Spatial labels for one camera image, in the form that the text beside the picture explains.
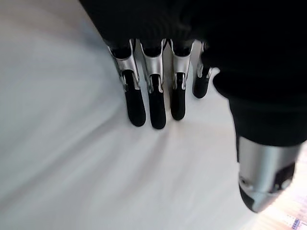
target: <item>white fabric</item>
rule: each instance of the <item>white fabric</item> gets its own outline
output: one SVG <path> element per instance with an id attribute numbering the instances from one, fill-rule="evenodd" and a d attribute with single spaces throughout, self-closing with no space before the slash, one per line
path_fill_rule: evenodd
<path id="1" fill-rule="evenodd" d="M 139 70 L 147 117 L 136 128 L 78 2 L 1 0 L 1 230 L 238 230 L 255 217 L 227 100 L 212 85 L 194 98 L 190 71 L 184 120 L 165 95 L 167 125 L 154 130 Z"/>

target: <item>metal finger segment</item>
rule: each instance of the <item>metal finger segment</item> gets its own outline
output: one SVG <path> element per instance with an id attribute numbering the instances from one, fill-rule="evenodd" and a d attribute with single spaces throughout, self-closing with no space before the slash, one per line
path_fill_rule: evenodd
<path id="1" fill-rule="evenodd" d="M 181 120 L 185 116 L 185 92 L 192 46 L 193 41 L 171 40 L 173 80 L 171 113 L 175 120 Z"/>
<path id="2" fill-rule="evenodd" d="M 128 117 L 132 124 L 142 126 L 146 120 L 145 108 L 139 86 L 139 73 L 133 55 L 132 40 L 129 40 L 127 47 L 109 47 L 109 52 L 114 60 L 119 78 L 123 84 L 126 96 Z"/>

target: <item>white surface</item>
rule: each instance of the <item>white surface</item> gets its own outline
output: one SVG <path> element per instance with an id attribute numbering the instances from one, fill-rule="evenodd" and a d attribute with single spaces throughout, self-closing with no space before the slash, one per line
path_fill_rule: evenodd
<path id="1" fill-rule="evenodd" d="M 167 125 L 153 130 L 139 70 L 136 128 L 77 2 L 1 0 L 1 230 L 238 230 L 254 217 L 227 101 L 212 85 L 193 98 L 190 74 L 186 117 L 172 120 L 165 96 Z"/>

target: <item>black fingertip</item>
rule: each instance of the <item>black fingertip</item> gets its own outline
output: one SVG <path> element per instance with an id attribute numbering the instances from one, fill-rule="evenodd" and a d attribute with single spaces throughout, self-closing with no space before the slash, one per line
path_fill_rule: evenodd
<path id="1" fill-rule="evenodd" d="M 197 98 L 203 98 L 208 91 L 209 79 L 206 76 L 196 77 L 193 94 Z"/>
<path id="2" fill-rule="evenodd" d="M 132 124 L 137 127 L 144 125 L 146 121 L 146 113 L 141 90 L 134 87 L 133 72 L 126 70 L 124 73 L 126 79 L 126 102 L 128 117 Z"/>
<path id="3" fill-rule="evenodd" d="M 186 90 L 181 88 L 173 89 L 171 101 L 171 113 L 175 120 L 181 120 L 186 113 Z"/>
<path id="4" fill-rule="evenodd" d="M 148 93 L 150 121 L 154 128 L 162 129 L 166 124 L 164 94 L 163 92 L 160 92 L 163 91 L 162 84 L 158 74 L 151 75 L 151 79 L 153 83 L 153 91 Z"/>
<path id="5" fill-rule="evenodd" d="M 148 94 L 150 121 L 156 129 L 162 129 L 166 124 L 164 96 L 162 92 L 153 92 Z"/>
<path id="6" fill-rule="evenodd" d="M 144 125 L 146 113 L 141 90 L 131 90 L 125 95 L 129 120 L 137 127 Z"/>

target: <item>robotic hand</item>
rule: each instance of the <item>robotic hand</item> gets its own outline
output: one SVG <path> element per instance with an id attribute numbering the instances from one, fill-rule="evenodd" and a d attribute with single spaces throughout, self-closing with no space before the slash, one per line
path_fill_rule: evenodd
<path id="1" fill-rule="evenodd" d="M 205 76 L 210 76 L 210 67 L 218 67 L 213 83 L 229 100 L 234 119 L 241 197 L 253 212 L 271 204 L 291 183 L 300 145 L 307 140 L 307 33 L 302 29 L 306 18 L 304 13 L 289 16 L 294 12 L 291 6 L 296 11 L 299 3 L 278 5 L 277 11 L 267 1 L 80 2 L 109 47 L 136 126 L 144 124 L 145 110 L 133 57 L 135 39 L 142 47 L 151 122 L 157 129 L 165 125 L 166 38 L 173 53 L 171 112 L 176 120 L 185 114 L 193 41 L 203 42 L 208 49 L 201 55 L 194 95 L 205 95 Z"/>

